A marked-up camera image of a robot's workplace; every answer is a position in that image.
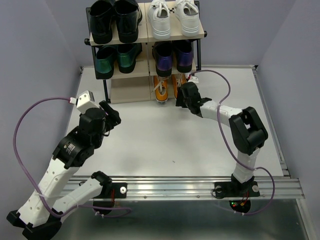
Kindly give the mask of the orange sneaker one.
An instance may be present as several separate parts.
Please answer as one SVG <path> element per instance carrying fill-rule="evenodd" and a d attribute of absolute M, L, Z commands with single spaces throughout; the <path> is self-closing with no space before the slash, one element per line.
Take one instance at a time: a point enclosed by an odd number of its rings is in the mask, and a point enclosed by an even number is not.
<path fill-rule="evenodd" d="M 184 73 L 173 74 L 171 76 L 171 80 L 172 80 L 172 85 L 173 85 L 174 98 L 176 99 L 178 96 L 179 88 L 181 87 L 181 85 L 183 85 L 187 82 L 186 76 Z"/>
<path fill-rule="evenodd" d="M 155 75 L 153 77 L 153 92 L 158 103 L 164 104 L 168 100 L 168 77 Z"/>

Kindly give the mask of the purple loafer one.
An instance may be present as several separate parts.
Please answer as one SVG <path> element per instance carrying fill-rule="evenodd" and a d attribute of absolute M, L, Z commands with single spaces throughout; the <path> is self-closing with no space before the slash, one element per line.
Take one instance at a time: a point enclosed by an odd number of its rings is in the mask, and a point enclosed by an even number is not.
<path fill-rule="evenodd" d="M 152 47 L 155 69 L 159 77 L 169 77 L 173 67 L 173 46 L 171 41 L 159 41 Z"/>
<path fill-rule="evenodd" d="M 189 40 L 176 40 L 172 42 L 176 56 L 176 68 L 180 73 L 189 73 L 193 65 L 193 47 Z"/>

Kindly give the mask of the white sneaker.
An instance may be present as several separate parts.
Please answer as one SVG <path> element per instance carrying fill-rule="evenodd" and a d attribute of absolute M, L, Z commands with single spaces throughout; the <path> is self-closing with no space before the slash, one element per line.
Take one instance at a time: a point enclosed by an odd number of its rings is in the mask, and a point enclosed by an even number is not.
<path fill-rule="evenodd" d="M 170 10 L 165 0 L 153 0 L 148 9 L 148 20 L 151 24 L 153 37 L 167 40 L 171 36 Z"/>
<path fill-rule="evenodd" d="M 174 14 L 180 22 L 181 32 L 184 36 L 194 37 L 199 33 L 199 8 L 193 0 L 176 0 Z"/>

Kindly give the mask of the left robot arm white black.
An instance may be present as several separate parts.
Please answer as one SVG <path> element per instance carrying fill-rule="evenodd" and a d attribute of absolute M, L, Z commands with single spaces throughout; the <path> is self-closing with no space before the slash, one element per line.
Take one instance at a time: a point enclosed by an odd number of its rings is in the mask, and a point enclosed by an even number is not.
<path fill-rule="evenodd" d="M 29 199 L 6 217 L 13 226 L 23 229 L 22 235 L 28 240 L 52 239 L 64 218 L 85 206 L 89 199 L 106 197 L 112 192 L 112 179 L 97 171 L 80 187 L 60 196 L 70 178 L 101 147 L 104 137 L 121 123 L 119 112 L 104 100 L 99 104 L 89 101 L 76 106 L 80 111 L 78 126 L 58 143 Z"/>

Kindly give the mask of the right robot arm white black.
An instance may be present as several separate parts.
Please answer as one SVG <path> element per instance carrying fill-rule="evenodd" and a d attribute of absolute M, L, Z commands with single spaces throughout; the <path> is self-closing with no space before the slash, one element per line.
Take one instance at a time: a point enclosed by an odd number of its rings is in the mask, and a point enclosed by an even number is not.
<path fill-rule="evenodd" d="M 254 169 L 260 149 L 268 139 L 268 132 L 257 111 L 253 107 L 244 109 L 221 105 L 211 98 L 202 98 L 199 89 L 193 82 L 182 84 L 177 89 L 177 107 L 187 108 L 200 118 L 218 122 L 220 131 L 222 125 L 229 127 L 233 143 L 237 149 L 236 165 L 230 181 L 218 183 L 214 187 L 214 197 L 217 199 L 242 197 L 253 194 L 258 184 L 254 181 Z"/>

